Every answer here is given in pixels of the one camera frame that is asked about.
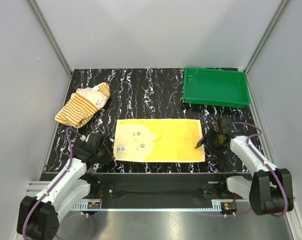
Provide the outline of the yellow towel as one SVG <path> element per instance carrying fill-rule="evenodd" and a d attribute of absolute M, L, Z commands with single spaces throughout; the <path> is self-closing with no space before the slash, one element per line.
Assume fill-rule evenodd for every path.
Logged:
<path fill-rule="evenodd" d="M 137 163 L 204 162 L 203 137 L 196 119 L 119 119 L 113 154 L 117 161 Z"/>

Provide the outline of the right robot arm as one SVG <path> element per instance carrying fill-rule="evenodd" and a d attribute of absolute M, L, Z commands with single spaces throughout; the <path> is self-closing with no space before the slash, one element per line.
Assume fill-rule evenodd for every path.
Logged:
<path fill-rule="evenodd" d="M 248 180 L 240 175 L 226 177 L 218 185 L 219 195 L 230 198 L 240 196 L 249 202 L 257 216 L 284 217 L 294 208 L 292 175 L 286 168 L 270 162 L 253 144 L 252 138 L 261 135 L 261 130 L 248 135 L 236 126 L 238 122 L 228 117 L 216 121 L 216 129 L 210 129 L 196 144 L 206 146 L 211 155 L 220 157 L 224 152 L 233 152 L 246 166 L 251 175 Z"/>

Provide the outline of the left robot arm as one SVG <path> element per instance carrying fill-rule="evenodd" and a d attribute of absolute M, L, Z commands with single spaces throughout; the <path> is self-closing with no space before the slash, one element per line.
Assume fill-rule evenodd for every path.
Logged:
<path fill-rule="evenodd" d="M 113 159 L 105 135 L 82 136 L 81 144 L 70 150 L 69 159 L 53 180 L 35 196 L 21 200 L 16 232 L 25 240 L 54 239 L 64 217 L 81 199 L 103 196 L 98 178 L 89 169 Z"/>

